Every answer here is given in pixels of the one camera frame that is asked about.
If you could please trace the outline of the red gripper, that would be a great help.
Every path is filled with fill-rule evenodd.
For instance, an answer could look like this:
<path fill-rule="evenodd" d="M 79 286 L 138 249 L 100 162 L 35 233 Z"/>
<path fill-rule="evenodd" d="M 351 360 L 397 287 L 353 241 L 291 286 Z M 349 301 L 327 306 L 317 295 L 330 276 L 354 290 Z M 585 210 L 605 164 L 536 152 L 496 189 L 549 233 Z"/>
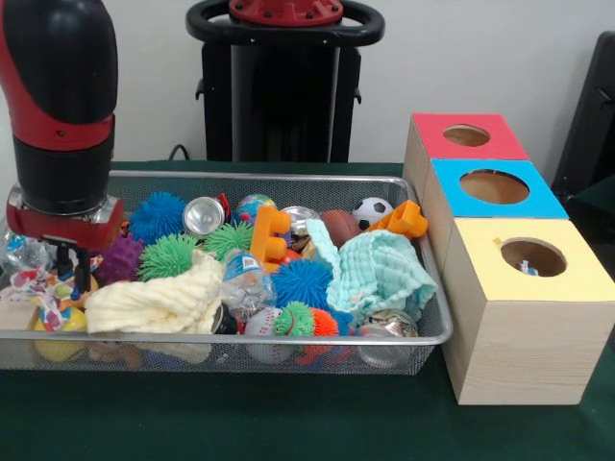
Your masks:
<path fill-rule="evenodd" d="M 81 294 L 91 290 L 90 253 L 104 252 L 119 235 L 123 221 L 124 204 L 120 199 L 108 197 L 100 207 L 83 215 L 45 214 L 28 207 L 20 188 L 12 188 L 6 207 L 10 229 L 28 237 L 47 240 L 54 244 L 75 247 L 78 263 L 75 266 L 75 285 Z M 72 276 L 70 249 L 57 246 L 57 277 L 66 281 Z"/>

